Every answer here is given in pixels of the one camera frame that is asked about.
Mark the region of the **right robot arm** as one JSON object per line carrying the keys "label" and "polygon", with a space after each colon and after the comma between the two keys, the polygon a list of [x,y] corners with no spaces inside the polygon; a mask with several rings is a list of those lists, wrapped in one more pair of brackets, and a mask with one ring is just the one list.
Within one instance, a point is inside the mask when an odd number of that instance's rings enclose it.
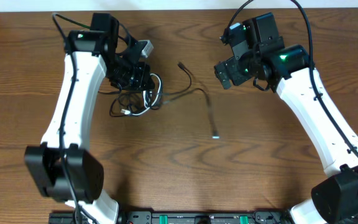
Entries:
{"label": "right robot arm", "polygon": [[231,21],[221,41],[233,55],[214,72],[224,88],[264,81],[298,118],[322,163],[326,180],[289,209],[292,223],[358,223],[358,136],[328,95],[300,45],[286,47],[273,14]]}

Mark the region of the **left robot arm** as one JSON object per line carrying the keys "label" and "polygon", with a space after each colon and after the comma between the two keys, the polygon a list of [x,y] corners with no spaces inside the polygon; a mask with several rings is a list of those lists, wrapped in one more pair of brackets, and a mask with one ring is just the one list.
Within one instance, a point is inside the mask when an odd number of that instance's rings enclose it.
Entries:
{"label": "left robot arm", "polygon": [[163,90],[161,78],[145,62],[149,40],[124,36],[124,26],[108,13],[96,12],[89,26],[62,34],[65,51],[63,83],[52,120],[38,146],[25,150],[25,164],[44,197],[72,206],[70,223],[119,223],[119,204],[103,189],[104,169],[90,154],[90,129],[96,98],[104,79],[116,94],[140,93],[139,109],[125,108],[121,116],[151,110]]}

